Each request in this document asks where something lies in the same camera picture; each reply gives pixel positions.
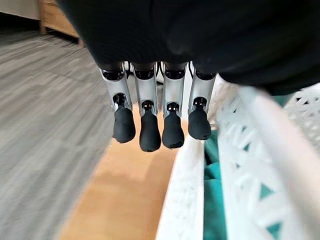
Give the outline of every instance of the robotic hand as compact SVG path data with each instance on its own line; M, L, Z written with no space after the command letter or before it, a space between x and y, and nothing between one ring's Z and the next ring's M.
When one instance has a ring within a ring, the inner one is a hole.
M186 66L186 63L165 62L162 142L170 149L181 147L185 140L181 115ZM140 147L145 152L153 152L161 145L155 63L133 63L133 70L141 116ZM100 72L115 110L113 137L120 143L126 143L136 134L126 72L121 62L109 64ZM195 139L205 140L211 133L207 112L214 80L214 74L195 71L188 106L188 131Z
M161 145L155 62L165 63L162 142L184 144L181 109L187 62L193 61L188 132L210 135L215 74L226 81L295 92L320 79L318 0L57 0L86 44L114 108L113 136L136 134L123 62L133 63L141 116L140 147Z

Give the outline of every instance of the wooden floor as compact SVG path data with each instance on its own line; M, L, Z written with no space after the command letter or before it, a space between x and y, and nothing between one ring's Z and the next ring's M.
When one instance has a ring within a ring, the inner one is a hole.
M177 150L162 145L158 151L142 152L137 106L134 122L135 138L125 144L112 140L60 240L155 239Z

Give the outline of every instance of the wooden cabinet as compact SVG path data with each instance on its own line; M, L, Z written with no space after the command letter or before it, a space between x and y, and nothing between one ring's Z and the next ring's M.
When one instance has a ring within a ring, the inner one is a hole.
M47 33L47 29L53 29L67 35L79 38L76 30L69 22L64 13L59 9L55 0L39 0L40 8L40 31L42 34Z

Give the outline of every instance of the black fabric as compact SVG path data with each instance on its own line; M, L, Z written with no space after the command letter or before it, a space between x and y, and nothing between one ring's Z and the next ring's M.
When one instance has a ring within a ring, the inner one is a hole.
M288 94L319 81L319 0L58 0L100 68L193 61Z

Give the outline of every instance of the wooden furniture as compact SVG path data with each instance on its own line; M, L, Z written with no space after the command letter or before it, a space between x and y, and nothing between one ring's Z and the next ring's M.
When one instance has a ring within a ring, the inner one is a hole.
M154 240L177 149L139 147L140 116L133 108L135 138L114 139L96 167L60 240ZM159 130L164 129L162 114ZM187 133L187 124L182 123Z
M39 0L40 9L40 32L46 34L47 29L53 29L79 39L79 35L69 22L64 13L59 9L55 0Z

